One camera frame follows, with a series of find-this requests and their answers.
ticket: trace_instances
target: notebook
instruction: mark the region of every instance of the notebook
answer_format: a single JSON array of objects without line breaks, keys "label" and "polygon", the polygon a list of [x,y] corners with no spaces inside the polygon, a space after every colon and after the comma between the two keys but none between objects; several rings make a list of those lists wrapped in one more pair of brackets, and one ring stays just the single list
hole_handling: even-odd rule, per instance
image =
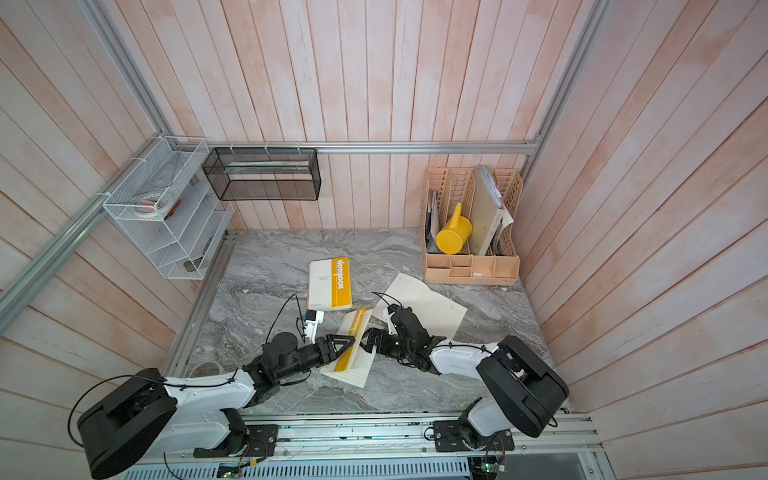
[{"label": "notebook", "polygon": [[352,285],[349,258],[310,262],[310,310],[327,312],[352,308]]},{"label": "notebook", "polygon": [[375,353],[368,353],[360,348],[360,339],[368,329],[370,318],[371,310],[365,307],[344,316],[336,333],[354,336],[355,343],[338,359],[321,367],[320,373],[360,388],[366,385]]},{"label": "notebook", "polygon": [[496,183],[485,167],[475,167],[475,199],[472,201],[472,233],[467,239],[472,255],[485,255],[494,236],[512,223]]}]

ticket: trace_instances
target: yellow notebook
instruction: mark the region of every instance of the yellow notebook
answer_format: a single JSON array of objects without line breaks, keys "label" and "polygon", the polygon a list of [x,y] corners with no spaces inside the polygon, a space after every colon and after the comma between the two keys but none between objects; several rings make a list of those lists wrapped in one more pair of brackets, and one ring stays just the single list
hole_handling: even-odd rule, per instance
[{"label": "yellow notebook", "polygon": [[349,258],[310,262],[309,308],[327,312],[352,308]]},{"label": "yellow notebook", "polygon": [[371,310],[365,307],[344,316],[337,333],[354,336],[355,343],[337,360],[320,367],[320,373],[361,388],[366,385],[368,372],[373,364],[373,353],[367,353],[360,348],[360,339],[368,329],[370,318]]}]

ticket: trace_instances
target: black mounting plate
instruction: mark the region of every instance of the black mounting plate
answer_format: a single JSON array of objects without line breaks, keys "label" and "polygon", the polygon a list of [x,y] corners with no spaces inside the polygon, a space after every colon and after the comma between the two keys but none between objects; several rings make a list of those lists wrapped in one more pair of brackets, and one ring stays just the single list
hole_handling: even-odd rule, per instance
[{"label": "black mounting plate", "polygon": [[277,429],[279,425],[248,425],[249,457],[271,457],[275,455]]},{"label": "black mounting plate", "polygon": [[438,452],[468,452],[470,449],[462,441],[461,422],[459,420],[435,420],[435,450]]}]

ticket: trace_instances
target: yellow watering can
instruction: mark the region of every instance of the yellow watering can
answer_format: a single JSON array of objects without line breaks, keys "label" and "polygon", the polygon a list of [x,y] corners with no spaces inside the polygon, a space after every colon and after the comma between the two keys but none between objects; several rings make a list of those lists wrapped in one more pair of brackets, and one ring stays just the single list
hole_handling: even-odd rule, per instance
[{"label": "yellow watering can", "polygon": [[448,255],[454,255],[462,249],[462,245],[472,234],[472,224],[467,217],[462,217],[462,205],[456,204],[453,217],[440,230],[435,238],[437,247]]}]

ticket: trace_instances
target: marble table surface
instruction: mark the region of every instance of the marble table surface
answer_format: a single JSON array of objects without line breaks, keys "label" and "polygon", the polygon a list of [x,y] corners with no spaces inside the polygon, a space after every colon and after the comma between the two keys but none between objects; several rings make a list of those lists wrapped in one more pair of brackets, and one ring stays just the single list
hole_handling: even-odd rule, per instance
[{"label": "marble table surface", "polygon": [[[378,298],[371,291],[383,292],[400,272],[422,279],[417,235],[416,229],[263,230],[237,234],[187,374],[206,362],[217,362],[224,371],[232,371],[259,355],[285,299],[295,293],[302,309],[306,308],[310,261],[349,257],[355,308],[375,305]],[[514,286],[430,288],[468,309],[454,340],[488,343],[513,334],[551,365],[544,337],[520,282]],[[343,315],[327,313],[317,335],[335,333]],[[296,304],[291,301],[272,335],[295,333],[297,316]],[[371,318],[369,326],[383,324]],[[306,382],[282,387],[273,398],[246,413],[455,411],[479,396],[489,395],[480,380],[452,374],[436,376],[377,356],[363,389],[312,372]]]}]

